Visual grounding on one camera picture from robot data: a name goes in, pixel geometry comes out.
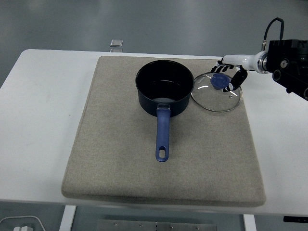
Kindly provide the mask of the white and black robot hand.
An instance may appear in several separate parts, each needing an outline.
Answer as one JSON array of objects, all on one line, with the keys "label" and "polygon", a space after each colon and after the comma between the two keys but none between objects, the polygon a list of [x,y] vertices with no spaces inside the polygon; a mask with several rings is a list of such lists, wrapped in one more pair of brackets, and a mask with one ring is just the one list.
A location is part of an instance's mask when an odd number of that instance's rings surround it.
[{"label": "white and black robot hand", "polygon": [[216,80],[212,85],[223,92],[230,92],[237,90],[248,76],[248,71],[255,71],[263,74],[265,69],[262,66],[263,52],[256,55],[225,55],[221,60],[218,60],[216,65],[211,69],[211,73],[219,74],[225,72],[227,69],[238,67],[239,70],[231,78],[231,80]]}]

